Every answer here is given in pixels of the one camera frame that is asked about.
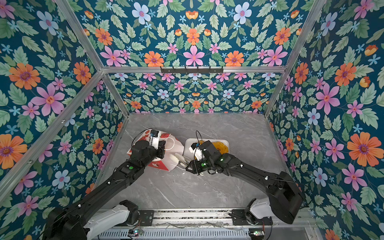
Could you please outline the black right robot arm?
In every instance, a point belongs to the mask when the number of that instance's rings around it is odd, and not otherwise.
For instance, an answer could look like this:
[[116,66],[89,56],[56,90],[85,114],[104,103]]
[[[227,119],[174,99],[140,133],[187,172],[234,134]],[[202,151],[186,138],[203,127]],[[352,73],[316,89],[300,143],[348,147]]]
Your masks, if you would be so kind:
[[208,172],[237,178],[266,195],[249,206],[255,218],[275,216],[286,224],[294,222],[305,196],[288,173],[267,172],[242,162],[232,154],[221,154],[211,141],[193,143],[189,151],[194,154],[194,159],[188,163],[186,171],[195,175]]

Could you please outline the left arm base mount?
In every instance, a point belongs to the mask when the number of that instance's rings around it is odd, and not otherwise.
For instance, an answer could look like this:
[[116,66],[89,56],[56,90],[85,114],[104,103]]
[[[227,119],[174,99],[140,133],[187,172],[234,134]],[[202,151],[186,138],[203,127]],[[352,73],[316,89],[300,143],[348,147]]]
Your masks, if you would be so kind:
[[133,215],[133,225],[141,227],[150,227],[154,221],[154,210],[138,210]]

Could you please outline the large orange ring bread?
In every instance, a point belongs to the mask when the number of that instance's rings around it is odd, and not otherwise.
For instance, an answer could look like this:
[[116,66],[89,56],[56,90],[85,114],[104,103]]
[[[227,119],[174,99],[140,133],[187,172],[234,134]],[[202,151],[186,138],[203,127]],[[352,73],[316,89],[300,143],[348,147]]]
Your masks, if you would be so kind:
[[222,142],[212,142],[214,147],[220,152],[221,155],[229,153],[229,147]]

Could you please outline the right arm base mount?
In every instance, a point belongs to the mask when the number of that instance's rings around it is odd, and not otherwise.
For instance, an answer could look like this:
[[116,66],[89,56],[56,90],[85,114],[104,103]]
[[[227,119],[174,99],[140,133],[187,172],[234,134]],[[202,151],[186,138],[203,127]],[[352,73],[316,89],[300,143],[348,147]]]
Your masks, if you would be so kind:
[[272,226],[273,220],[265,217],[258,219],[245,209],[233,209],[229,216],[232,218],[234,226]]

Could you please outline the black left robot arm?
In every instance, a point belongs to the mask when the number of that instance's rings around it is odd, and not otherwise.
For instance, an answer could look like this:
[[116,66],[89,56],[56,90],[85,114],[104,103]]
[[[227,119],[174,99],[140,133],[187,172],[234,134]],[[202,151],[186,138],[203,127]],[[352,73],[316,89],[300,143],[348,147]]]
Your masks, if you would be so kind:
[[91,228],[86,227],[91,217],[111,198],[132,185],[154,159],[162,159],[165,145],[165,140],[159,141],[157,148],[148,141],[137,141],[131,156],[107,180],[74,204],[55,208],[49,213],[42,239],[86,240],[91,233]]

